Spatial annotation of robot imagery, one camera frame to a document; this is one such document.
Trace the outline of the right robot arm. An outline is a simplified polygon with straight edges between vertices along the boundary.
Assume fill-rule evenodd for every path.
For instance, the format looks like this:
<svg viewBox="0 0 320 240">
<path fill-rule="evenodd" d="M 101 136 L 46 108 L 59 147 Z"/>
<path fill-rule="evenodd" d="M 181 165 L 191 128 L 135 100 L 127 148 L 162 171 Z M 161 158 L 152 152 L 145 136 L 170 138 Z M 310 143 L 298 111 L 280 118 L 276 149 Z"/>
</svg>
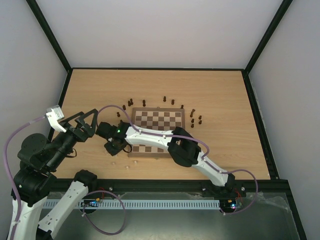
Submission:
<svg viewBox="0 0 320 240">
<path fill-rule="evenodd" d="M 106 140 L 104 145 L 107 152 L 115 156 L 127 145 L 145 145 L 166 150 L 173 161 L 185 168 L 195 168 L 205 175 L 218 191 L 229 196 L 236 189 L 235 176 L 219 167 L 208 158 L 209 148 L 204 152 L 199 143 L 184 128 L 174 130 L 154 130 L 120 122 L 118 126 L 101 122 L 95 132 Z"/>
</svg>

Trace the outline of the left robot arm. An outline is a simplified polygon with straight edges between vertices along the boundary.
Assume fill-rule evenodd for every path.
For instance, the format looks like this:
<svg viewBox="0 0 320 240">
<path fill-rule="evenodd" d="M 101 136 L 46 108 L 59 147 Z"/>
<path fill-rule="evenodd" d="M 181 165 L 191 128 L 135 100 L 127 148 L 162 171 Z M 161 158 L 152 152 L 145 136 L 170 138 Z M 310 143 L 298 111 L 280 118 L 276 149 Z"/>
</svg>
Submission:
<svg viewBox="0 0 320 240">
<path fill-rule="evenodd" d="M 59 106 L 50 107 L 44 116 L 58 135 L 49 140 L 41 133 L 26 137 L 17 154 L 20 169 L 13 176 L 9 169 L 7 149 L 3 161 L 12 184 L 12 219 L 9 240 L 53 240 L 76 204 L 97 188 L 98 177 L 88 170 L 80 170 L 71 181 L 63 197 L 43 218 L 40 215 L 57 177 L 53 174 L 66 158 L 75 152 L 76 143 L 84 143 L 94 136 L 98 111 L 78 112 L 65 118 Z"/>
</svg>

